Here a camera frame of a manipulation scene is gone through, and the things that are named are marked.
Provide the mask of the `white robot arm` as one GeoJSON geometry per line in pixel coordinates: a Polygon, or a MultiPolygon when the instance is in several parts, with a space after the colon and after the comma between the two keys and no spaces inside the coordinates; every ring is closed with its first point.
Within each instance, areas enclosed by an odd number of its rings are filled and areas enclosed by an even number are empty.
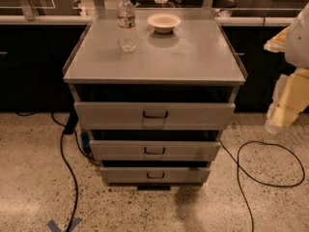
{"type": "Polygon", "coordinates": [[[266,130],[279,133],[309,106],[309,5],[290,26],[268,40],[264,49],[283,52],[286,62],[295,67],[291,75],[280,75],[267,111],[266,130]]]}

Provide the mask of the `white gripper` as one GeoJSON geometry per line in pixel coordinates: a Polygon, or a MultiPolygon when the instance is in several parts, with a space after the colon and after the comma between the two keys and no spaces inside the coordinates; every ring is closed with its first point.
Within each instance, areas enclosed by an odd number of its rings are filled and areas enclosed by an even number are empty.
{"type": "MultiPolygon", "coordinates": [[[[290,27],[281,30],[264,44],[264,50],[284,52],[290,27]]],[[[297,69],[291,75],[281,74],[268,108],[265,128],[270,133],[279,133],[291,126],[298,115],[309,106],[309,71],[297,69]]]]}

